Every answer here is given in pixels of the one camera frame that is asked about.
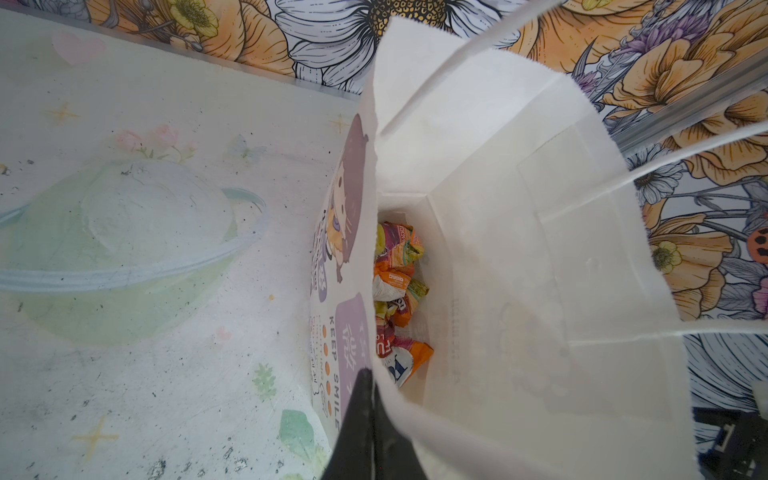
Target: white daisy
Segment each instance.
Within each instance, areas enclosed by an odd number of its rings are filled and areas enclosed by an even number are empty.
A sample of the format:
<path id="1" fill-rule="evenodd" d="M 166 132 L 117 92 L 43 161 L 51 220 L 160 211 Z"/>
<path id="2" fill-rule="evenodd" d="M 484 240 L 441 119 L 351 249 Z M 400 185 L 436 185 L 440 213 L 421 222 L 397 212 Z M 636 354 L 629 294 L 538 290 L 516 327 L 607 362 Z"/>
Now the white daisy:
<path id="1" fill-rule="evenodd" d="M 634 170 L 652 161 L 656 156 L 663 157 L 670 152 L 670 149 L 664 148 L 660 144 L 655 144 L 651 148 L 628 157 L 627 168 Z M 636 179 L 634 187 L 637 190 L 637 201 L 640 202 L 640 205 L 645 205 L 646 203 L 653 205 L 669 197 L 680 183 L 679 180 L 683 178 L 684 171 L 685 167 L 680 162 L 679 164 L 665 165 Z"/>
<path id="2" fill-rule="evenodd" d="M 523 0 L 500 0 L 510 12 Z M 401 17 L 470 38 L 502 16 L 480 0 L 276 0 L 280 29 L 299 39 L 291 48 L 296 76 L 359 93 L 389 17 Z M 519 34 L 500 47 L 514 44 Z"/>

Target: ladybug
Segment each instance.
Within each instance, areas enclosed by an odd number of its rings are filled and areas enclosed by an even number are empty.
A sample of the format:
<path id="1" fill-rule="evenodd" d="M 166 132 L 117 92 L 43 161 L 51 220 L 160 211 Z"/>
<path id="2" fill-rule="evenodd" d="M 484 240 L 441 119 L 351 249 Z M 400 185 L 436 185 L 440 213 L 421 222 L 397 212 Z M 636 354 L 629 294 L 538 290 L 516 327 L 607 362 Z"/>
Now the ladybug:
<path id="1" fill-rule="evenodd" d="M 746 249 L 749 250 L 752 260 L 768 264 L 768 228 L 752 232 L 752 235 L 746 239 Z"/>

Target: cartoon otter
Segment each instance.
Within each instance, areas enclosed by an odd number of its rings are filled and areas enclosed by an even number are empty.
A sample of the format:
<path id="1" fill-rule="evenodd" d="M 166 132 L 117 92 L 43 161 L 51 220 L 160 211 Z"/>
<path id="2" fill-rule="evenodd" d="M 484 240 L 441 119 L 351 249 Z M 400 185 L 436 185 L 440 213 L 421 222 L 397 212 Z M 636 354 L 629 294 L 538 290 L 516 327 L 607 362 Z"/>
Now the cartoon otter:
<path id="1" fill-rule="evenodd" d="M 336 258 L 336 281 L 341 283 L 341 267 L 349 262 L 357 236 L 362 204 L 362 173 L 366 165 L 368 135 L 362 132 L 360 116 L 355 115 L 344 144 L 336 178 L 333 179 L 326 215 L 326 253 Z"/>

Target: white table surface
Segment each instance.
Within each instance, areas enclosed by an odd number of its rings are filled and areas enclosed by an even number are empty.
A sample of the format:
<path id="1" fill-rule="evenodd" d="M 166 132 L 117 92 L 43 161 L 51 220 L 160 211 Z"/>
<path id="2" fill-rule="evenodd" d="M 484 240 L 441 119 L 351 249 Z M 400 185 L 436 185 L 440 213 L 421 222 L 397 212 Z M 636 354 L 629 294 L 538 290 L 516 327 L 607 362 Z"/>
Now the white table surface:
<path id="1" fill-rule="evenodd" d="M 107 50 L 70 66 L 51 47 L 62 30 Z M 0 10 L 0 31 L 0 211 L 120 157 L 116 133 L 168 124 L 179 145 L 197 144 L 186 165 L 257 193 L 271 215 L 207 304 L 150 338 L 81 345 L 0 293 L 0 478 L 316 476 L 281 442 L 280 420 L 306 413 L 327 453 L 310 406 L 306 297 L 313 224 L 356 104 L 16 12 Z M 62 108 L 77 116 L 51 113 Z M 225 154 L 238 134 L 266 148 L 257 164 Z M 272 398 L 252 382 L 260 364 L 273 369 Z M 107 437 L 89 456 L 82 437 L 99 425 Z"/>

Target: white paper bag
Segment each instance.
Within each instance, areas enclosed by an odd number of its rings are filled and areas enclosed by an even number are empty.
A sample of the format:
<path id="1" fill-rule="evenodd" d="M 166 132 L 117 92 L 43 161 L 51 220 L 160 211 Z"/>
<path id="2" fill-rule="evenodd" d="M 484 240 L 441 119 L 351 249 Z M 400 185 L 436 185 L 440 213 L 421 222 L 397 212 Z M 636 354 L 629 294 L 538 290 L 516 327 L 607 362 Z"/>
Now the white paper bag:
<path id="1" fill-rule="evenodd" d="M 471 478 L 696 478 L 680 320 L 626 173 L 568 77 L 506 51 L 465 61 L 382 129 L 464 41 L 393 18 L 317 224 L 314 404 L 334 442 L 356 372 L 393 423 Z M 377 217 L 404 216 L 435 353 L 398 390 L 376 356 Z"/>

